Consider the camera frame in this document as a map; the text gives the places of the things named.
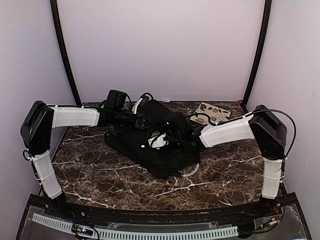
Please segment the black student backpack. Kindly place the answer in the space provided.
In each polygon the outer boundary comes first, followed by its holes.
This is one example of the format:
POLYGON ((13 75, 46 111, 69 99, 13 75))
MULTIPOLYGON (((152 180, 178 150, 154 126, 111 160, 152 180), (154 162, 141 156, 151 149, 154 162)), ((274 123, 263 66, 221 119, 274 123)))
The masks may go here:
POLYGON ((182 147, 170 147, 169 144, 160 149, 141 148, 152 134, 168 133, 169 126, 167 121, 178 123, 186 120, 191 128, 197 128, 191 125, 181 112, 173 112, 155 99, 149 100, 139 109, 139 113, 156 114, 155 126, 151 129, 139 130, 135 125, 125 125, 122 123, 113 123, 107 125, 112 129, 104 135, 105 143, 120 154, 147 169, 157 179, 167 179, 170 176, 182 176, 181 170, 191 164, 200 163, 200 148, 185 149, 182 147))

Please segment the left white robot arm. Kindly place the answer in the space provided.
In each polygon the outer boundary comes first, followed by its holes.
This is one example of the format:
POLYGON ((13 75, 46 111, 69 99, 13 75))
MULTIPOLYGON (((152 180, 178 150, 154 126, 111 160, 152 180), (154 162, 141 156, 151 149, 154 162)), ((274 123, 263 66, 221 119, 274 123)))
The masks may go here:
POLYGON ((124 104, 129 95, 119 90, 110 90, 107 99, 97 107, 52 105, 41 100, 33 103, 21 128, 20 134, 26 149, 22 152, 25 160, 31 161, 36 180, 44 193, 53 202, 51 210, 60 218, 67 218, 70 206, 61 198, 64 196, 55 174, 50 156, 52 130, 61 127, 105 127, 113 123, 135 125, 136 121, 146 117, 139 110, 144 103, 153 99, 145 92, 128 110, 124 104))

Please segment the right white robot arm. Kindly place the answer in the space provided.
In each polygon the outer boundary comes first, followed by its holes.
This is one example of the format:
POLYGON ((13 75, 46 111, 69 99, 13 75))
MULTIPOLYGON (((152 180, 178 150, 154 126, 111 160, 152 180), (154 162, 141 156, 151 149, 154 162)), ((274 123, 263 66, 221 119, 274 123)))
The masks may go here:
POLYGON ((191 144, 197 149, 213 148, 220 144, 253 139, 263 159, 262 201, 255 205, 255 213, 266 217, 275 208, 275 200, 285 176, 285 162, 291 148, 286 148, 287 127, 277 118, 277 109, 258 105, 255 110, 225 122, 188 126, 187 121, 167 121, 170 141, 191 144))

